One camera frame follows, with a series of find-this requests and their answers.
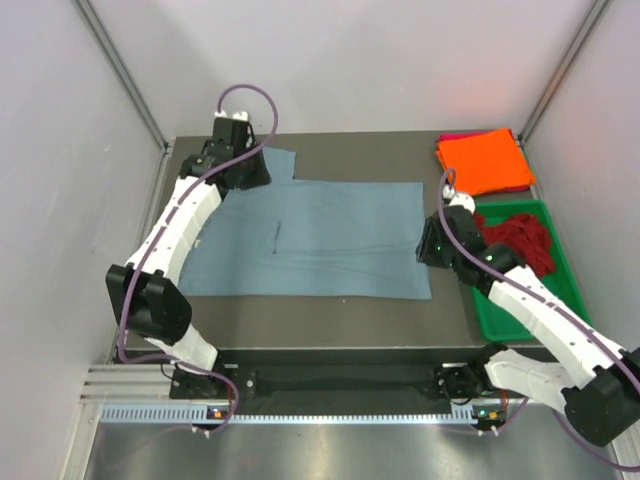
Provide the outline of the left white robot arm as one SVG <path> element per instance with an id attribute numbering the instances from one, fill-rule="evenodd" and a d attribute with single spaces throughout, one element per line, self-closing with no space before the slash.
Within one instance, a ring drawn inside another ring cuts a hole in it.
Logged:
<path id="1" fill-rule="evenodd" d="M 198 234 L 225 196 L 270 183 L 262 149 L 247 112 L 217 112 L 211 138 L 201 152 L 182 162 L 147 238 L 124 264 L 114 264 L 106 273 L 119 357 L 126 356 L 126 336 L 134 333 L 159 348 L 157 359 L 192 374 L 194 387 L 209 397 L 224 390 L 227 374 L 215 365 L 217 349 L 192 324 L 179 277 Z"/>

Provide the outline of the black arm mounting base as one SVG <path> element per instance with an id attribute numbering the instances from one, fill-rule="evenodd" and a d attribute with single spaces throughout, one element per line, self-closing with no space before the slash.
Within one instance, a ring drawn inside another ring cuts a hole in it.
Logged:
<path id="1" fill-rule="evenodd" d="M 480 359 L 492 348 L 224 349 L 214 371 L 247 402 L 279 393 L 362 392 L 467 400 L 493 390 Z"/>

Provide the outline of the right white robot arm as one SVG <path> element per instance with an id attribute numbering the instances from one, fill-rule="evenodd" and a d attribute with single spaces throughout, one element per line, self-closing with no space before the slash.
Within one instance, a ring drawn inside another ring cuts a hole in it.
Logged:
<path id="1" fill-rule="evenodd" d="M 444 187 L 425 221 L 419 262 L 452 270 L 510 314 L 553 355 L 551 363 L 504 345 L 487 347 L 467 370 L 469 388 L 510 390 L 549 407 L 592 445 L 604 447 L 639 421 L 639 353 L 606 338 L 554 295 L 515 251 L 487 244 L 475 202 Z"/>

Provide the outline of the grey-blue t-shirt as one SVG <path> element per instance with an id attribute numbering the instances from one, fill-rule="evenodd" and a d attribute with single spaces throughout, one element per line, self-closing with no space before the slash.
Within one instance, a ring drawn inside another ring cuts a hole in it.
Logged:
<path id="1" fill-rule="evenodd" d="M 183 294 L 431 299 L 422 184 L 298 180 L 281 149 L 265 161 L 271 183 L 228 193 L 200 230 Z"/>

